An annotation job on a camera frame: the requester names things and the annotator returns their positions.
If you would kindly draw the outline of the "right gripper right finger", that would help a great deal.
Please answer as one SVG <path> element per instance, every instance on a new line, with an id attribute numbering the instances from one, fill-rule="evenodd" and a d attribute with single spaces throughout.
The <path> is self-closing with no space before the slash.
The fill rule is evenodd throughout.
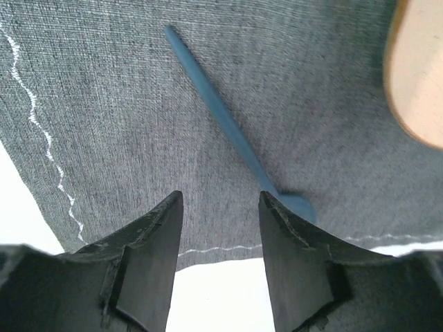
<path id="1" fill-rule="evenodd" d="M 442 252 L 382 255 L 259 202 L 276 331 L 441 331 Z"/>

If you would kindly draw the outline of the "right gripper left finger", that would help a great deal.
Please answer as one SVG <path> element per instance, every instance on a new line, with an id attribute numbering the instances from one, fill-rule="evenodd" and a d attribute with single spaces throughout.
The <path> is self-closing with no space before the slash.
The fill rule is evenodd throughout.
<path id="1" fill-rule="evenodd" d="M 183 195 L 74 253 L 1 247 L 2 331 L 164 331 Z"/>

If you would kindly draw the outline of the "blue plastic spoon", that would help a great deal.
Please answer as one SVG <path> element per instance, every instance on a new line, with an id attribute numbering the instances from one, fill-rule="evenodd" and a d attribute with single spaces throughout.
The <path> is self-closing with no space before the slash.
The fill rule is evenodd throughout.
<path id="1" fill-rule="evenodd" d="M 264 191 L 268 191 L 294 214 L 311 223 L 316 222 L 314 206 L 305 198 L 294 193 L 281 192 L 262 166 L 255 150 L 240 126 L 232 116 L 226 103 L 213 86 L 191 50 L 186 46 L 172 26 L 166 26 L 164 33 L 177 59 L 193 83 L 197 93 L 212 113 L 214 119 L 230 141 L 233 148 L 243 159 Z"/>

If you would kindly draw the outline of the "grey cloth placemat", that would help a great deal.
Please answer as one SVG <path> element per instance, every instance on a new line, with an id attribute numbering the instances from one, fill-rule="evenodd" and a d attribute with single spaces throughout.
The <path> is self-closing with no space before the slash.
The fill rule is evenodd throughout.
<path id="1" fill-rule="evenodd" d="M 442 152 L 382 85 L 394 1 L 2 1 L 1 142 L 63 249 L 175 190 L 178 269 L 262 254 L 260 186 L 172 52 L 174 26 L 276 186 L 364 248 L 442 238 Z"/>

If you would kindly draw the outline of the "beige bird pattern plate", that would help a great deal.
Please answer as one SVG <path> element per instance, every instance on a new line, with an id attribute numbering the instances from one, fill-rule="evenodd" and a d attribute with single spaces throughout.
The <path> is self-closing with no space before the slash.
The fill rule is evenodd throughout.
<path id="1" fill-rule="evenodd" d="M 441 1 L 396 2 L 383 54 L 383 87 L 399 126 L 441 150 Z"/>

